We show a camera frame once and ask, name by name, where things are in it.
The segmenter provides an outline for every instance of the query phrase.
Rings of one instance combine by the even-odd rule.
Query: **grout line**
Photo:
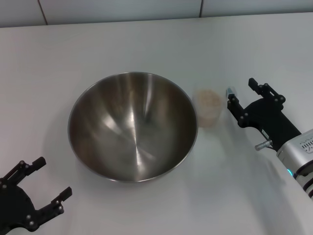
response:
[[[204,2],[204,0],[201,0],[201,6],[200,6],[199,18],[201,18],[201,17],[202,17],[203,2]]]
[[[44,17],[45,25],[48,25],[47,19],[45,18],[45,14],[44,14],[43,8],[41,7],[41,3],[40,3],[39,0],[38,0],[38,4],[39,4],[40,10],[41,10],[41,13],[42,13],[42,15]]]

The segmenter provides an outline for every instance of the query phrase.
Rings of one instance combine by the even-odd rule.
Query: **stainless steel bowl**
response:
[[[193,147],[197,117],[188,95],[164,77],[128,72],[89,87],[76,101],[68,137],[92,171],[115,181],[153,179]]]

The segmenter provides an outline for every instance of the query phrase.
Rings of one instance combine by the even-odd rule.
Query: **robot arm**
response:
[[[64,213],[61,202],[72,195],[70,187],[61,192],[49,205],[35,210],[24,190],[17,186],[26,176],[45,164],[43,157],[34,161],[32,165],[20,161],[8,174],[0,178],[0,235],[5,235],[18,227],[33,232],[42,224]]]
[[[258,85],[249,79],[249,86],[262,98],[245,109],[234,94],[228,96],[227,108],[242,128],[254,127],[267,140],[255,146],[256,150],[269,147],[293,175],[303,190],[313,198],[313,130],[301,134],[281,112],[285,97],[267,83]]]

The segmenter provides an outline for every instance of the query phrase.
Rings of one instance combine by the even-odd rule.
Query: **bowl rim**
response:
[[[110,178],[110,177],[107,177],[107,176],[104,176],[98,172],[96,172],[95,170],[91,169],[87,164],[85,164],[76,154],[75,150],[74,150],[74,147],[72,145],[72,142],[70,140],[70,136],[69,136],[69,124],[70,124],[70,121],[71,121],[71,117],[72,117],[72,114],[73,114],[73,110],[74,108],[77,106],[78,102],[82,99],[82,97],[95,85],[97,85],[98,83],[102,82],[103,80],[105,79],[109,79],[111,77],[114,77],[114,76],[118,76],[118,75],[122,75],[122,74],[129,74],[129,73],[142,73],[142,74],[149,74],[149,75],[152,75],[152,76],[156,76],[156,77],[159,77],[161,79],[164,79],[166,81],[168,81],[169,83],[171,83],[172,85],[174,85],[175,87],[177,87],[186,97],[187,99],[189,100],[190,104],[191,104],[191,107],[194,111],[194,114],[195,114],[195,118],[196,118],[196,133],[195,133],[195,137],[194,137],[194,141],[192,143],[192,145],[190,146],[189,148],[189,151],[186,153],[186,155],[182,158],[182,160],[177,163],[174,167],[172,167],[171,169],[169,169],[168,171],[160,174],[160,175],[157,175],[155,177],[151,177],[151,178],[148,178],[148,179],[144,179],[144,180],[139,180],[139,181],[135,181],[135,180],[117,180],[117,179],[114,179],[114,178]],[[78,161],[83,164],[87,169],[89,169],[91,172],[105,178],[105,179],[108,179],[108,180],[111,180],[111,181],[114,181],[114,182],[122,182],[122,183],[139,183],[139,182],[146,182],[146,181],[150,181],[150,180],[154,180],[156,178],[159,178],[159,177],[162,177],[166,174],[168,174],[169,172],[171,172],[172,170],[174,170],[175,168],[177,168],[186,158],[187,156],[190,154],[190,152],[192,151],[195,143],[196,143],[196,140],[197,140],[197,137],[198,137],[198,129],[199,129],[199,123],[198,123],[198,116],[197,116],[197,112],[196,112],[196,109],[195,109],[195,106],[191,100],[191,98],[189,97],[189,95],[187,95],[187,93],[179,86],[177,85],[175,82],[165,78],[165,77],[162,77],[160,75],[157,75],[157,74],[154,74],[154,73],[150,73],[150,72],[139,72],[139,71],[130,71],[130,72],[122,72],[122,73],[116,73],[116,74],[113,74],[113,75],[110,75],[110,76],[107,76],[105,78],[102,78],[100,79],[99,81],[96,81],[95,83],[93,83],[90,87],[88,87],[79,97],[78,99],[75,101],[71,111],[70,111],[70,114],[69,114],[69,117],[68,117],[68,121],[67,121],[67,137],[68,137],[68,141],[69,141],[69,145],[74,153],[74,155],[76,156],[76,158],[78,159]]]

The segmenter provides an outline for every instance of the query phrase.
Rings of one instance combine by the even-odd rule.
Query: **led light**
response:
[[[291,172],[291,170],[287,169],[287,171],[290,173],[290,175],[293,175],[293,173]]]

